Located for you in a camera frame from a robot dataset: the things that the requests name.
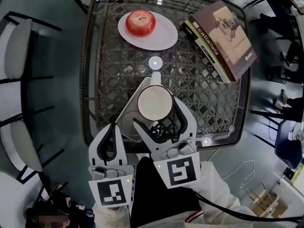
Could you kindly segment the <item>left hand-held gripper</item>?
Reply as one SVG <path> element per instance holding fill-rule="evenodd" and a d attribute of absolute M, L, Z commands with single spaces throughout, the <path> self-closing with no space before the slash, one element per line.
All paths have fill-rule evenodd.
<path fill-rule="evenodd" d="M 113 142 L 113 155 L 108 149 Z M 127 155 L 118 125 L 108 124 L 89 145 L 89 186 L 98 207 L 120 207 L 133 201 L 135 168 L 127 165 Z"/>

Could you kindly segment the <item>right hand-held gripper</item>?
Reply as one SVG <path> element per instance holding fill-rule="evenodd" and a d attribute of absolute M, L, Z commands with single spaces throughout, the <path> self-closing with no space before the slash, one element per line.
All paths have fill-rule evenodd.
<path fill-rule="evenodd" d="M 153 164 L 168 189 L 187 186 L 200 180 L 200 156 L 195 144 L 197 123 L 189 108 L 177 97 L 173 97 L 173 109 L 180 128 L 170 139 L 157 138 L 147 126 L 133 118 L 133 126 L 153 154 Z"/>

